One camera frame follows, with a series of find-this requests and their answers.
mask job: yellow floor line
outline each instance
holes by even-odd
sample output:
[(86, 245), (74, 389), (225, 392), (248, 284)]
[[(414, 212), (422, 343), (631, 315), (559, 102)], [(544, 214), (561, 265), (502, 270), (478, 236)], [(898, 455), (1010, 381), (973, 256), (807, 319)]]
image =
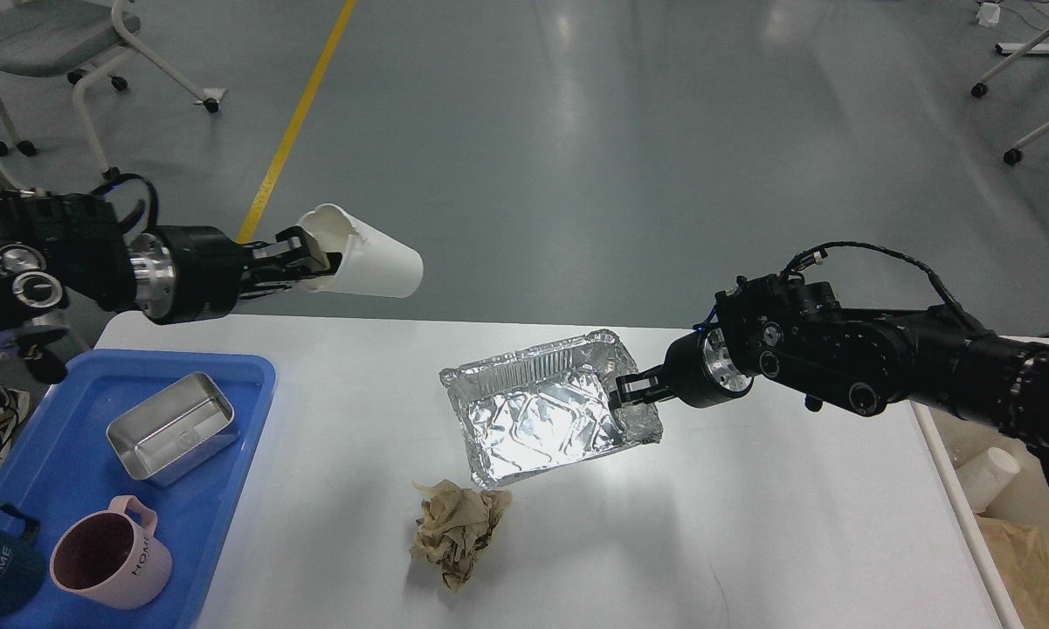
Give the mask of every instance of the yellow floor line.
[(269, 165), (269, 172), (263, 176), (263, 181), (260, 182), (260, 190), (256, 191), (253, 207), (248, 211), (248, 216), (244, 218), (241, 231), (237, 232), (237, 242), (239, 243), (247, 243), (253, 239), (253, 233), (256, 232), (256, 226), (260, 223), (263, 210), (269, 205), (269, 197), (272, 196), (272, 191), (276, 188), (279, 174), (284, 170), (284, 162), (287, 160), (287, 155), (292, 152), (295, 139), (300, 134), (300, 127), (303, 127), (303, 120), (307, 116), (307, 112), (311, 111), (311, 104), (314, 103), (314, 95), (318, 91), (318, 84), (321, 84), (321, 78), (326, 73), (326, 67), (334, 56), (334, 48), (337, 47), (337, 41), (342, 38), (342, 31), (345, 30), (345, 23), (348, 23), (349, 14), (352, 13), (352, 5), (357, 3), (357, 0), (345, 0), (341, 15), (337, 16), (337, 23), (334, 24), (334, 30), (329, 31), (329, 39), (326, 39), (326, 46), (321, 49), (321, 55), (318, 56), (316, 68), (311, 73), (307, 86), (303, 89), (303, 95), (300, 96), (300, 104), (296, 105), (295, 112), (292, 114), (292, 121), (287, 124), (287, 130), (284, 131), (284, 137), (279, 142), (276, 155), (273, 156), (272, 164)]

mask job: mug handle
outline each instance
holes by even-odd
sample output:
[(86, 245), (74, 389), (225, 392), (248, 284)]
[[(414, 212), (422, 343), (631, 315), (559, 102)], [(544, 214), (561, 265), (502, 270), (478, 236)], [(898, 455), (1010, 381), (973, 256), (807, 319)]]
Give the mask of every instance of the mug handle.
[(20, 534), (20, 540), (22, 540), (26, 545), (34, 545), (34, 539), (39, 535), (38, 519), (24, 515), (21, 511), (17, 509), (16, 506), (9, 505), (7, 502), (0, 502), (0, 512), (4, 512), (14, 518), (22, 519), (23, 533)]
[(108, 511), (115, 514), (123, 514), (125, 511), (140, 514), (140, 526), (148, 535), (155, 535), (155, 525), (158, 524), (159, 518), (155, 515), (155, 511), (149, 509), (147, 505), (140, 501), (140, 498), (135, 496), (117, 496), (116, 498), (112, 498), (112, 502), (108, 504)]

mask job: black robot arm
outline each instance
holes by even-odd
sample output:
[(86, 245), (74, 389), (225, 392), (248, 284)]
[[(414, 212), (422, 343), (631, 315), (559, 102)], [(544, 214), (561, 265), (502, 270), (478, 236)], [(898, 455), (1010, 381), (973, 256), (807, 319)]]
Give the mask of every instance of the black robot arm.
[(804, 281), (799, 259), (716, 294), (712, 317), (660, 366), (619, 378), (611, 406), (679, 397), (710, 407), (764, 375), (804, 393), (813, 411), (828, 403), (870, 417), (915, 399), (1022, 439), (1049, 465), (1048, 345), (1000, 338), (941, 283), (944, 303), (924, 311), (843, 309), (831, 284)]
[[(150, 207), (116, 219), (102, 188), (88, 195), (10, 191), (0, 199), (0, 351), (18, 351), (46, 383), (65, 367), (45, 349), (65, 333), (60, 317), (69, 291), (101, 309), (140, 309), (156, 323), (221, 318), (238, 302), (287, 290), (304, 279), (333, 275), (341, 263), (301, 227), (273, 243), (236, 243), (215, 227), (157, 224)], [(129, 244), (124, 234), (146, 212), (146, 227)]]

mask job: paper cup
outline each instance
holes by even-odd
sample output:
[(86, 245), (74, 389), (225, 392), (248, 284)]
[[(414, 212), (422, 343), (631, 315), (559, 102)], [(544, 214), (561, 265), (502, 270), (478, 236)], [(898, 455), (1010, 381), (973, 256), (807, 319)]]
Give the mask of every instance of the paper cup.
[(1010, 484), (1021, 467), (1016, 458), (1000, 448), (990, 448), (957, 469), (959, 484), (967, 495), (970, 511), (980, 514)]
[(424, 259), (415, 250), (365, 225), (337, 204), (323, 203), (298, 222), (325, 252), (339, 252), (337, 273), (304, 280), (308, 291), (345, 291), (408, 297), (424, 280)]

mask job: blue tray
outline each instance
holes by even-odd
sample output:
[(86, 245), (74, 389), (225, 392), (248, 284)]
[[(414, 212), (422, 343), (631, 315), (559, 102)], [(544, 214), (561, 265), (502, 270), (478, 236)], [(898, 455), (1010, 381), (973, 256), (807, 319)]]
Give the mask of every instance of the blue tray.
[[(117, 611), (76, 597), (46, 577), (23, 609), (0, 616), (0, 629), (186, 629), (206, 601), (249, 463), (272, 406), (276, 370), (259, 355), (97, 349), (70, 361), (0, 470), (0, 501), (42, 521), (36, 548), (49, 562), (62, 533), (109, 499), (133, 494), (155, 509), (155, 537), (171, 550), (168, 585), (149, 604)], [(205, 371), (236, 411), (232, 446), (166, 490), (132, 480), (105, 438), (105, 427), (166, 386)], [(0, 516), (0, 527), (20, 525)]]

